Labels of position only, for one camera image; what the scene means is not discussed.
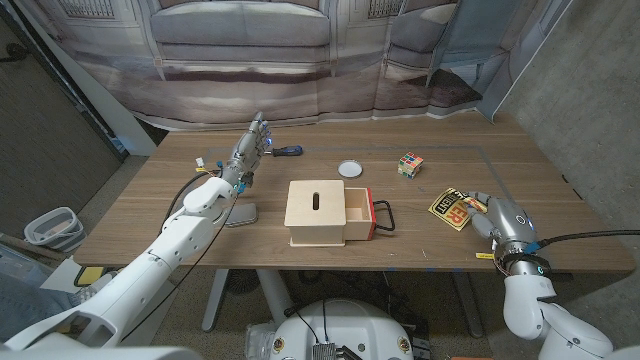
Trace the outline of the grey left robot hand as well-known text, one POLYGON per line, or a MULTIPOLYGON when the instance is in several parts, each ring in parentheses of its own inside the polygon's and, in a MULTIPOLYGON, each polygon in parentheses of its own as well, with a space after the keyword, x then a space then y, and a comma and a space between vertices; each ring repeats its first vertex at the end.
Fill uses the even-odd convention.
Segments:
POLYGON ((249 129, 232 148, 231 156, 220 177, 231 185, 244 184, 251 187, 261 157, 271 144, 269 124, 263 119, 263 113, 257 112, 249 129))

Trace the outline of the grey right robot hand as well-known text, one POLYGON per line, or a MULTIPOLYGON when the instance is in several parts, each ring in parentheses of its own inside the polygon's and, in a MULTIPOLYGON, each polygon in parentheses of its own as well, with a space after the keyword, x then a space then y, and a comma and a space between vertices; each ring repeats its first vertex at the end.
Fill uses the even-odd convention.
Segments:
POLYGON ((469 216, 474 230, 492 245, 493 262, 505 276, 545 276, 550 271, 547 260, 524 250, 538 240, 525 210, 509 199, 482 192, 468 192, 469 216))

